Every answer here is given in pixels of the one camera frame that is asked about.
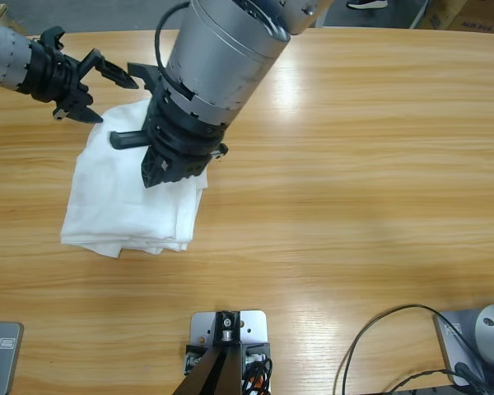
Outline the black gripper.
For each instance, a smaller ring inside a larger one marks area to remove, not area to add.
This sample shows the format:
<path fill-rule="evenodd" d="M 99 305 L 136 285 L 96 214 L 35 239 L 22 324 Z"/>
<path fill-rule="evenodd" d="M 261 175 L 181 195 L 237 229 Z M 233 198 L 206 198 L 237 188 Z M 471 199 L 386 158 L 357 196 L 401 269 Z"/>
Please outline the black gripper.
<path fill-rule="evenodd" d="M 204 123 L 186 114 L 159 82 L 146 83 L 145 89 L 152 97 L 142 128 L 110 134 L 110 144 L 116 150 L 144 150 L 141 174 L 145 188 L 199 176 L 210 159 L 226 155 L 228 147 L 222 142 L 225 124 Z"/>
<path fill-rule="evenodd" d="M 81 79 L 94 68 L 102 77 L 124 89 L 138 84 L 121 67 L 107 61 L 93 49 L 80 62 L 57 49 L 30 43 L 31 58 L 26 64 L 26 78 L 18 91 L 40 102 L 55 103 L 54 119 L 69 118 L 80 123 L 102 123 L 103 118 L 89 108 L 93 99 Z"/>

